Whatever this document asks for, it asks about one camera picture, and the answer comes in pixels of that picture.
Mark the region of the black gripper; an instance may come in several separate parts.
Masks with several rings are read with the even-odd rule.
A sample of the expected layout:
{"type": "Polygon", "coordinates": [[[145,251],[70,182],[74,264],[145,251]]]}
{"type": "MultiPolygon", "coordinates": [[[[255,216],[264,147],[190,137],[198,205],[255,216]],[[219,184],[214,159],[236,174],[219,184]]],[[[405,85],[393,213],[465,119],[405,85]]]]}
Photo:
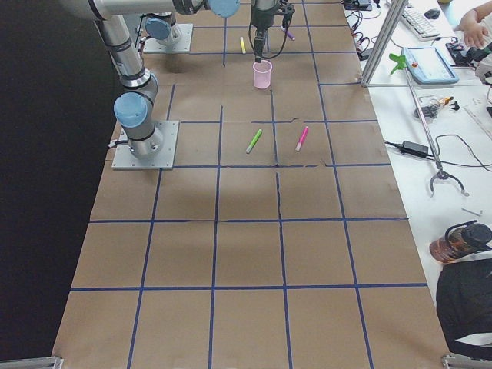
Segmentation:
{"type": "Polygon", "coordinates": [[[280,0],[278,2],[278,15],[283,15],[281,27],[287,31],[291,22],[291,15],[295,13],[295,8],[292,3],[287,0],[280,0]]]}
{"type": "Polygon", "coordinates": [[[264,53],[266,32],[274,24],[274,17],[278,10],[277,0],[252,0],[251,1],[251,25],[256,28],[253,50],[254,61],[262,62],[264,53]]]}

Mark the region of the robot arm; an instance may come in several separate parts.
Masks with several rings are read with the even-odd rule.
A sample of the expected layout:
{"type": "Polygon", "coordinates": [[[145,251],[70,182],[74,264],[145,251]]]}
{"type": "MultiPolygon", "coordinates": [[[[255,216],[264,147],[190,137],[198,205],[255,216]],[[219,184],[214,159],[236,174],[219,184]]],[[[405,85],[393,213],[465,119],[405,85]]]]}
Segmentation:
{"type": "Polygon", "coordinates": [[[125,93],[116,100],[114,112],[128,138],[130,153],[136,158],[154,155],[165,139],[151,119],[158,92],[157,78],[145,67],[123,18],[124,15],[179,13],[193,15],[210,10],[229,18],[239,9],[239,1],[61,1],[62,8],[77,18],[94,22],[108,50],[125,93]]]}
{"type": "MultiPolygon", "coordinates": [[[[193,15],[199,10],[211,10],[222,18],[229,18],[234,15],[241,4],[240,1],[173,1],[176,11],[183,15],[193,15]]],[[[268,35],[268,29],[274,25],[274,18],[281,16],[282,26],[287,28],[293,14],[295,13],[294,5],[288,1],[251,1],[250,23],[255,27],[254,41],[251,38],[251,31],[248,31],[248,37],[251,45],[264,47],[268,35]]],[[[176,21],[173,14],[158,15],[157,13],[148,13],[145,20],[145,31],[150,38],[160,42],[170,41],[172,28],[176,21]]]]}

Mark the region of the person hand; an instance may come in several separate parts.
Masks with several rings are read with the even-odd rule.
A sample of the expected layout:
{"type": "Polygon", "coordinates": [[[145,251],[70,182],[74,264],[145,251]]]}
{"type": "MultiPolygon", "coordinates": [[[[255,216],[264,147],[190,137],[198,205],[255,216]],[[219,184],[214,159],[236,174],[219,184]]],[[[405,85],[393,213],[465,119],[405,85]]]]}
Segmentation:
{"type": "Polygon", "coordinates": [[[463,40],[467,47],[483,48],[487,45],[489,31],[480,23],[491,13],[491,3],[472,8],[461,18],[458,29],[463,32],[463,40]]]}

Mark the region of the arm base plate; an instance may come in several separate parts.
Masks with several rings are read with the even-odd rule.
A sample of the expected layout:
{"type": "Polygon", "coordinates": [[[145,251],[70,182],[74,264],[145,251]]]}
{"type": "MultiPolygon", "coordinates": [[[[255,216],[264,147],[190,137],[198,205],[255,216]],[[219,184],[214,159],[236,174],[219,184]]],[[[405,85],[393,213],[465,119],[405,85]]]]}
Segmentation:
{"type": "Polygon", "coordinates": [[[193,34],[192,24],[146,22],[147,37],[143,52],[147,54],[189,53],[193,34]]]}
{"type": "Polygon", "coordinates": [[[172,170],[178,140],[179,121],[153,121],[153,135],[144,141],[130,140],[122,128],[111,167],[114,170],[172,170]]]}

